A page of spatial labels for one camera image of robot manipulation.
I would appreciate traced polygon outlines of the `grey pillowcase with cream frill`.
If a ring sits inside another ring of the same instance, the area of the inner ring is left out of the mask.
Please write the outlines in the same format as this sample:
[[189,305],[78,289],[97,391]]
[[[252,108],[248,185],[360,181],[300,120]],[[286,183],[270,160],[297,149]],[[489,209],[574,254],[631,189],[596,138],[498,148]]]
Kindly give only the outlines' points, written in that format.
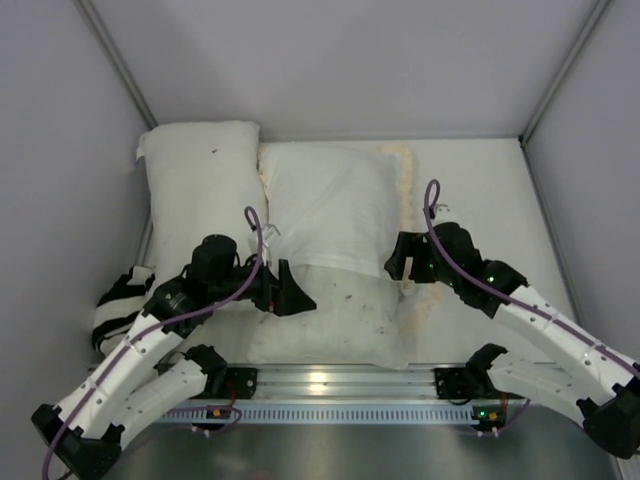
[[[276,257],[292,269],[327,267],[393,282],[383,264],[398,233],[413,226],[412,159],[394,151],[281,143],[264,146],[259,165],[269,220],[281,234],[271,247]],[[400,302],[408,282],[395,284]]]

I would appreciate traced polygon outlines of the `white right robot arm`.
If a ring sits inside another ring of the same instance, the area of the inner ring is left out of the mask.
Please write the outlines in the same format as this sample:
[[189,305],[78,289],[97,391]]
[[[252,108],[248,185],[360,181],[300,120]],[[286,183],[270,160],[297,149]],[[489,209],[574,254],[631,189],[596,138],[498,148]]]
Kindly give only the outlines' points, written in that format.
[[468,307],[544,353],[552,366],[488,343],[465,365],[440,375],[440,395],[465,400],[513,394],[580,426],[602,450],[629,459],[639,450],[639,364],[607,348],[547,303],[525,276],[481,256],[455,222],[399,233],[384,268],[394,280],[442,283]]

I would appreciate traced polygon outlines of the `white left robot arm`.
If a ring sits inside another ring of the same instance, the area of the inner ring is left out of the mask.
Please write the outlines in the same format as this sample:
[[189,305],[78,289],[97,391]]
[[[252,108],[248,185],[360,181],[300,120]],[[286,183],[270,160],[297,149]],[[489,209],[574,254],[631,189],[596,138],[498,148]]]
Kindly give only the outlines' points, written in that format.
[[291,316],[316,309],[288,261],[271,272],[262,252],[244,263],[224,235],[206,237],[176,277],[157,287],[115,349],[70,395],[42,404],[31,421],[57,458],[79,479],[101,479],[131,441],[181,402],[215,393],[227,363],[197,345],[151,382],[152,369],[221,307],[250,301],[258,310]]

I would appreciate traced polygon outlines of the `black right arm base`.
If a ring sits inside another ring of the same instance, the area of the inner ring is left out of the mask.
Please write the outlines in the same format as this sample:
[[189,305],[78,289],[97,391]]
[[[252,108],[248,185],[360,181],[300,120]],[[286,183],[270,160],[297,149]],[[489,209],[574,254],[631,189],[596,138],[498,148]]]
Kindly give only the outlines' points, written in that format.
[[473,400],[496,400],[501,397],[486,371],[469,367],[447,367],[436,368],[433,373],[440,400],[465,405]]

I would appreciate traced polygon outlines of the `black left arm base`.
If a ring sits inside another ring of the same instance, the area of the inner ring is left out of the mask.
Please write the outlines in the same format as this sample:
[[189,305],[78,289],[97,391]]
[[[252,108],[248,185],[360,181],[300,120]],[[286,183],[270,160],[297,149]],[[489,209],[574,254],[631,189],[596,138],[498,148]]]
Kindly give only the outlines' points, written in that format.
[[250,400],[258,385],[257,368],[227,367],[223,373],[209,378],[198,399]]

